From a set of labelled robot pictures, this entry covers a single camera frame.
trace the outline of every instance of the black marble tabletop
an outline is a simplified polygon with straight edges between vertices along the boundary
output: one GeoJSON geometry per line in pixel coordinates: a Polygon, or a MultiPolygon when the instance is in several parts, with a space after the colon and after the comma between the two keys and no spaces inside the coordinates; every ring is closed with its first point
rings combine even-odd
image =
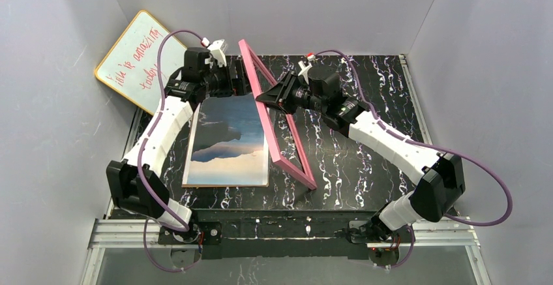
{"type": "MultiPolygon", "coordinates": [[[[236,57],[229,57],[233,62],[236,57]]],[[[299,71],[299,56],[261,56],[263,63],[281,78],[289,70],[299,71]]],[[[415,108],[398,56],[366,55],[350,58],[357,69],[365,97],[384,121],[422,141],[415,108]]],[[[336,67],[344,92],[359,97],[347,64],[337,56],[322,56],[318,65],[336,67]]],[[[295,147],[284,116],[275,115],[280,148],[293,157],[295,147]]],[[[298,110],[294,115],[318,189],[308,190],[279,167],[269,165],[268,187],[183,188],[189,129],[177,136],[164,163],[162,181],[171,197],[191,208],[201,209],[293,209],[377,211],[413,189],[409,179],[373,150],[326,127],[317,112],[298,110]]],[[[142,134],[151,116],[143,113],[138,129],[142,134]]]]}

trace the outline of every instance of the white wall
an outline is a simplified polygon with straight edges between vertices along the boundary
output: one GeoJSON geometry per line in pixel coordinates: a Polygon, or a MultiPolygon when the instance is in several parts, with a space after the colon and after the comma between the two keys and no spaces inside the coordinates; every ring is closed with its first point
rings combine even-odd
{"type": "Polygon", "coordinates": [[[116,0],[0,0],[0,284],[77,284],[134,108],[93,69],[116,0]]]}
{"type": "MultiPolygon", "coordinates": [[[[258,54],[406,53],[432,0],[118,0],[128,20],[150,11],[168,29],[226,38],[238,54],[242,38],[258,54]]],[[[183,37],[185,44],[196,40],[183,37]]]]}
{"type": "MultiPolygon", "coordinates": [[[[551,284],[553,0],[435,0],[408,55],[436,144],[481,158],[513,193],[511,218],[477,234],[494,284],[551,284]]],[[[474,220],[505,210],[469,167],[459,205],[474,220]]]]}

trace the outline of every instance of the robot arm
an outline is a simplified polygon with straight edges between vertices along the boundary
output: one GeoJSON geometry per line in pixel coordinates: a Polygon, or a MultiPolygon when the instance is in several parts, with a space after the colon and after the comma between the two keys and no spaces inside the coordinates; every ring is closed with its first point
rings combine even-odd
{"type": "Polygon", "coordinates": [[[461,158],[409,144],[409,136],[378,119],[369,112],[369,106],[345,97],[334,70],[305,64],[300,67],[300,76],[289,72],[256,100],[284,113],[294,113],[298,107],[321,112],[328,127],[375,150],[416,186],[350,233],[368,240],[386,240],[393,231],[417,220],[439,221],[465,190],[461,158]]]}
{"type": "Polygon", "coordinates": [[[142,152],[142,168],[148,184],[169,209],[186,224],[190,222],[192,211],[170,198],[160,176],[171,145],[204,99],[251,92],[241,67],[237,67],[237,74],[230,73],[224,55],[225,48],[224,40],[217,40],[207,49],[188,48],[185,51],[184,65],[170,76],[166,85],[164,109],[158,107],[153,120],[122,161],[113,160],[106,169],[113,202],[117,207],[155,218],[175,228],[183,228],[156,202],[138,175],[138,156],[147,139],[142,152]]]}

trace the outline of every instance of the white arm link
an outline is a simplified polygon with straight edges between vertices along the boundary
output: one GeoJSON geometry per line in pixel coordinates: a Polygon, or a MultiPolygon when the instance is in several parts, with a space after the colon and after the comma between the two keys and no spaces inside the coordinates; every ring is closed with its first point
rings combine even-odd
{"type": "Polygon", "coordinates": [[[425,166],[431,168],[439,159],[435,150],[406,143],[405,140],[410,139],[409,136],[382,122],[387,130],[404,139],[399,140],[387,133],[378,125],[378,120],[375,120],[370,112],[363,112],[355,119],[357,122],[350,125],[350,138],[368,146],[393,163],[415,185],[419,184],[425,174],[423,168],[425,166]]]}
{"type": "Polygon", "coordinates": [[[163,167],[163,162],[167,157],[171,145],[173,145],[175,138],[185,123],[188,122],[194,114],[188,102],[182,102],[178,97],[169,96],[165,99],[165,110],[163,110],[161,120],[154,129],[152,135],[148,136],[148,131],[152,127],[159,112],[160,110],[158,107],[156,113],[154,113],[153,120],[150,121],[136,145],[134,145],[134,147],[123,157],[123,159],[128,160],[127,164],[138,166],[138,151],[140,150],[144,138],[148,138],[146,148],[142,153],[142,164],[150,165],[150,170],[156,173],[158,177],[161,176],[161,168],[163,167]]]}

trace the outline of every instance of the glass panel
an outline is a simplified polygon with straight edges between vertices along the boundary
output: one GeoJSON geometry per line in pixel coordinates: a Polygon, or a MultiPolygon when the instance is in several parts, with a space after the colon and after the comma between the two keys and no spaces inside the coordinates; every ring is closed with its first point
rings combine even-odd
{"type": "MultiPolygon", "coordinates": [[[[172,266],[169,249],[152,249],[152,252],[160,264],[172,266]]],[[[185,257],[193,255],[188,252],[185,257]]],[[[389,273],[340,257],[257,257],[203,260],[184,274],[158,270],[148,261],[143,249],[109,248],[97,284],[470,285],[476,281],[465,247],[416,247],[403,266],[389,273]]]]}

